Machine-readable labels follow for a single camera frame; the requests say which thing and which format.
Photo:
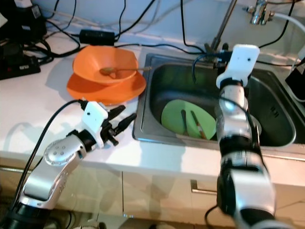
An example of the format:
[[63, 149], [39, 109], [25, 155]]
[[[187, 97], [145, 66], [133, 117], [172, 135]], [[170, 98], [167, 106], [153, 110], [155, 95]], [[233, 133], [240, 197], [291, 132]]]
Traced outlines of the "cream kitchen cabinet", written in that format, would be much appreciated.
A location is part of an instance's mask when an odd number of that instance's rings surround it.
[[[305, 160], [265, 157], [277, 191], [279, 220], [305, 228]], [[216, 196], [220, 153], [193, 147], [144, 144], [95, 151], [69, 177], [57, 208], [125, 218], [204, 224]]]

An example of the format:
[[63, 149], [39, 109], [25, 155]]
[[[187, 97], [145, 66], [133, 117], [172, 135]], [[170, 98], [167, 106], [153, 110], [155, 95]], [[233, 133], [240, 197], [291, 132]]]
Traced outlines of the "black plastic device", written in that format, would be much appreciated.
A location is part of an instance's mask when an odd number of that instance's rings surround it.
[[305, 61], [292, 68], [285, 82], [292, 93], [292, 97], [305, 103]]

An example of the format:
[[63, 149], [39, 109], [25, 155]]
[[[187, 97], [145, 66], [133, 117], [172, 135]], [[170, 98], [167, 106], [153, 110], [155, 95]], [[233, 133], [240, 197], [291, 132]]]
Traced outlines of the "chrome faucet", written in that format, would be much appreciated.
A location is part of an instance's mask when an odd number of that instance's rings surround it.
[[255, 5], [244, 8], [244, 11], [251, 14], [250, 24], [266, 25], [272, 21], [275, 12], [267, 8], [268, 4], [268, 0], [256, 0]]

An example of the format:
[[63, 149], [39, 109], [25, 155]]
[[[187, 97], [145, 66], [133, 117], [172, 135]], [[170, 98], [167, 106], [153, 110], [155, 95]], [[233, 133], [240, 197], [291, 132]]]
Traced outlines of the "orange plate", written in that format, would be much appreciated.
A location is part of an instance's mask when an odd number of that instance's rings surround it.
[[75, 100], [98, 101], [104, 105], [116, 105], [132, 100], [145, 88], [146, 80], [141, 73], [122, 83], [94, 83], [76, 74], [72, 74], [67, 82], [67, 92]]

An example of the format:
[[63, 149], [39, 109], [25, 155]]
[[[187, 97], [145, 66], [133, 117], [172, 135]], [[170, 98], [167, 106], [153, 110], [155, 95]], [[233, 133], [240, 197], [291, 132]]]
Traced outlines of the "black power adapter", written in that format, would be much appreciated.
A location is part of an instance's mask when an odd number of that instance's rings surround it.
[[78, 37], [81, 43], [98, 46], [114, 46], [116, 42], [114, 32], [104, 32], [94, 29], [82, 29]]

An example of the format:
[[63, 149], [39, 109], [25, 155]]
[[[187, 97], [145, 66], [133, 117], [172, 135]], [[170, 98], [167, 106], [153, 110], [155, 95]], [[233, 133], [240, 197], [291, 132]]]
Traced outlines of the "grey metal stand rod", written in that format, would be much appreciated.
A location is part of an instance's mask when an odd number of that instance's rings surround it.
[[212, 39], [211, 44], [204, 44], [204, 54], [213, 54], [218, 52], [218, 48], [220, 46], [220, 43], [222, 41], [223, 32], [226, 29], [226, 26], [230, 20], [230, 17], [237, 5], [238, 0], [230, 0], [229, 6], [227, 7], [227, 11], [223, 17], [223, 20], [221, 22], [221, 25], [218, 29], [218, 32], [216, 33], [216, 36]]

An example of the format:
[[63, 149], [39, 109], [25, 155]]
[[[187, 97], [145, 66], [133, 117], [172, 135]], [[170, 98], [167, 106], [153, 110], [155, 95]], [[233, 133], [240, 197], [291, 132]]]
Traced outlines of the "orange bowl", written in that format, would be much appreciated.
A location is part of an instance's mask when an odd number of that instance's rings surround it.
[[86, 46], [72, 64], [74, 74], [100, 84], [121, 83], [135, 76], [138, 71], [119, 71], [110, 75], [100, 74], [101, 68], [139, 68], [134, 52], [111, 46]]

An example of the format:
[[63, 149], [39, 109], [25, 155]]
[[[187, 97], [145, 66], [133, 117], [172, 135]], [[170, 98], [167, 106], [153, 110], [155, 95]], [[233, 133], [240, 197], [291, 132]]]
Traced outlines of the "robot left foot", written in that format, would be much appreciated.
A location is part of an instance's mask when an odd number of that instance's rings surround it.
[[100, 223], [95, 220], [86, 220], [76, 223], [71, 229], [100, 229]]

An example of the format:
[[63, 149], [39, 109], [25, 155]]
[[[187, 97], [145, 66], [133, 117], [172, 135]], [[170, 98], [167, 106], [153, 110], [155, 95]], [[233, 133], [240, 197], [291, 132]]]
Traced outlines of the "stainless steel sink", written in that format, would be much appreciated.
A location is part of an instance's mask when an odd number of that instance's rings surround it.
[[[218, 150], [215, 136], [201, 139], [198, 131], [183, 135], [183, 125], [173, 131], [162, 125], [162, 111], [172, 100], [185, 100], [215, 114], [219, 94], [216, 70], [211, 64], [150, 53], [144, 73], [146, 89], [139, 96], [133, 137], [144, 142], [173, 146], [189, 146]], [[292, 100], [276, 75], [268, 70], [255, 69], [247, 83], [246, 97], [250, 113], [262, 127], [261, 150], [264, 155], [292, 157], [305, 160], [305, 114]]]

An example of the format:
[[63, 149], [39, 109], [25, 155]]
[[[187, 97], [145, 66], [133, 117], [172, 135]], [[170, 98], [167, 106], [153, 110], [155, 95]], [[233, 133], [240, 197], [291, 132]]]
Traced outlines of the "green plate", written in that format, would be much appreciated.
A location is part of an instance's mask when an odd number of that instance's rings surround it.
[[161, 115], [161, 124], [170, 131], [183, 135], [183, 124], [180, 111], [186, 110], [187, 123], [189, 127], [189, 136], [196, 139], [202, 139], [196, 124], [192, 118], [191, 111], [194, 111], [198, 121], [205, 131], [207, 140], [211, 140], [216, 135], [216, 119], [202, 107], [185, 100], [171, 100], [166, 104]]

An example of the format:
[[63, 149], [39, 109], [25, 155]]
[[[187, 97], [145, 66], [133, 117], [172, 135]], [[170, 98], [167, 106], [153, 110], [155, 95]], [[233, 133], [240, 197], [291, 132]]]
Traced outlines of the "black power strip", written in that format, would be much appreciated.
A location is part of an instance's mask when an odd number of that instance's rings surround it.
[[0, 80], [17, 78], [41, 72], [36, 57], [24, 56], [22, 59], [5, 59], [0, 62]]

